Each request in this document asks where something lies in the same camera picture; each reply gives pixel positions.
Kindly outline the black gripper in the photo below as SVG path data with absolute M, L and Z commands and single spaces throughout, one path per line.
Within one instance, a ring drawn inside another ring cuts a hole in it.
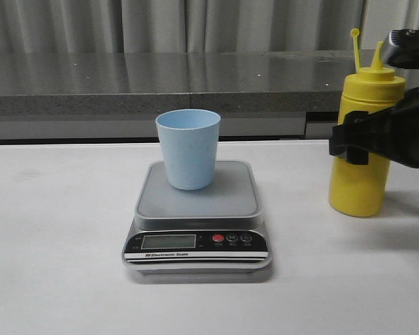
M 392 30 L 386 40 L 386 63 L 419 69 L 419 30 Z M 378 112 L 352 111 L 332 129 L 330 155 L 353 165 L 367 165 L 376 154 L 410 168 L 419 168 L 419 87 L 396 105 Z

